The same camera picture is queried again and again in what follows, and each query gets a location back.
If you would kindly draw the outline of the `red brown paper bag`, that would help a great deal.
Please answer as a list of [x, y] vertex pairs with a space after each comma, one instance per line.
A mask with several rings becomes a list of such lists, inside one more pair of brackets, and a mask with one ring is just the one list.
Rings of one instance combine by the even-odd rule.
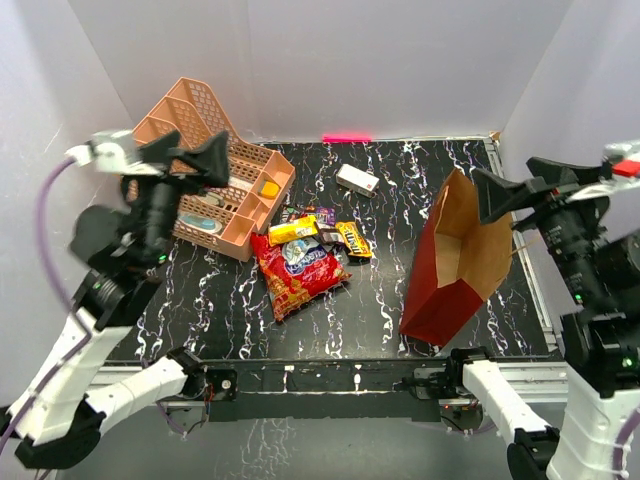
[[483, 225], [472, 181], [446, 178], [422, 230], [399, 333], [446, 346], [507, 277], [515, 248], [512, 216]]

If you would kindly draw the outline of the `brown chocolate candy packet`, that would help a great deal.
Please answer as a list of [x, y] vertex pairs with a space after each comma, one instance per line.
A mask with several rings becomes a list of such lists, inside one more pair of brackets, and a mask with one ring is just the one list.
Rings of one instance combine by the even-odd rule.
[[285, 205], [282, 207], [280, 223], [290, 223], [304, 214], [304, 209], [299, 206]]

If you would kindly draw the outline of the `yellow snack bag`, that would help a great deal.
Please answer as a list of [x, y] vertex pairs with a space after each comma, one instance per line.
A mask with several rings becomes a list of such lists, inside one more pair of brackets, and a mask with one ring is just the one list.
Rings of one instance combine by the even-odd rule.
[[276, 246], [316, 234], [316, 217], [309, 215], [289, 223], [271, 226], [268, 230], [268, 240], [271, 246]]

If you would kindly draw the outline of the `silver blue snack wrapper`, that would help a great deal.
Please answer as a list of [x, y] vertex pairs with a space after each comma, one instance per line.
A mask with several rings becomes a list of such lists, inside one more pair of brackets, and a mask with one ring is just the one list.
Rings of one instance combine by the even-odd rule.
[[327, 256], [325, 248], [311, 237], [293, 240], [282, 247], [282, 255], [288, 267], [306, 268]]

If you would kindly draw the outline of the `purple candy packet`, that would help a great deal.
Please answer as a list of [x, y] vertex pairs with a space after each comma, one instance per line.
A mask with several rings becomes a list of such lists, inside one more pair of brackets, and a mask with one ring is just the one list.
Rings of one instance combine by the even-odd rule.
[[313, 215], [319, 224], [334, 227], [336, 224], [335, 209], [331, 207], [317, 207]]

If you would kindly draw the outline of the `red candy bag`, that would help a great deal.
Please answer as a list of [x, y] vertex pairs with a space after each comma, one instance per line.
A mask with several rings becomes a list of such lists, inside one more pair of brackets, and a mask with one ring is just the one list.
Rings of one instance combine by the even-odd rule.
[[267, 235], [253, 234], [251, 246], [266, 280], [274, 318], [282, 322], [320, 294], [338, 287], [351, 278], [336, 256], [327, 256], [306, 268], [288, 267], [282, 255], [286, 244], [271, 246]]

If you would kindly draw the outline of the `yellow peanut candy packet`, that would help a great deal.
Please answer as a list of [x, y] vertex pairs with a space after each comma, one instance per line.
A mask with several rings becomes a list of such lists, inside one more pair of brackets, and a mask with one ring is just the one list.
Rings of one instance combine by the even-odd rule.
[[360, 233], [354, 221], [337, 222], [336, 228], [343, 238], [349, 256], [365, 259], [370, 259], [373, 256], [369, 243]]

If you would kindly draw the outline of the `purple snack wrapper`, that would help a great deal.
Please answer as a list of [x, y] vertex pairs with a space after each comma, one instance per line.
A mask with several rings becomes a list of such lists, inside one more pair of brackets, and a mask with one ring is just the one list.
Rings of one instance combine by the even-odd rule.
[[322, 245], [336, 245], [343, 244], [344, 238], [340, 231], [331, 225], [325, 225], [321, 223], [315, 224], [317, 233], [314, 238]]

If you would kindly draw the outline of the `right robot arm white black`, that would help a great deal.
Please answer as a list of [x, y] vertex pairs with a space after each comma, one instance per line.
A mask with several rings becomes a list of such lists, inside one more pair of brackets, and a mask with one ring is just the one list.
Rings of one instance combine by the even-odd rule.
[[595, 167], [533, 157], [520, 183], [477, 171], [484, 224], [526, 210], [575, 303], [561, 319], [566, 401], [554, 427], [536, 414], [483, 349], [451, 352], [447, 388], [472, 395], [507, 446], [515, 479], [625, 479], [639, 425], [639, 235], [606, 238], [613, 195], [639, 185], [639, 150], [611, 146]]

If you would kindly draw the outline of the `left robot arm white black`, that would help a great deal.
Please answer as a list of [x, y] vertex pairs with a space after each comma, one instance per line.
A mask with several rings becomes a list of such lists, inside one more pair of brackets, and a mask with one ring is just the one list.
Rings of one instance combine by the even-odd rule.
[[39, 478], [80, 463], [110, 429], [143, 408], [170, 397], [194, 399], [207, 389], [205, 365], [184, 347], [124, 380], [92, 388], [161, 285], [158, 270], [168, 259], [182, 199], [229, 182], [227, 132], [192, 150], [180, 141], [174, 130], [138, 145], [131, 131], [109, 130], [66, 152], [62, 169], [90, 165], [137, 187], [127, 210], [97, 204], [77, 218], [69, 249], [87, 274], [74, 294], [62, 286], [46, 240], [46, 203], [57, 172], [38, 193], [38, 250], [66, 321], [30, 385], [2, 408], [1, 438], [16, 441], [17, 460]]

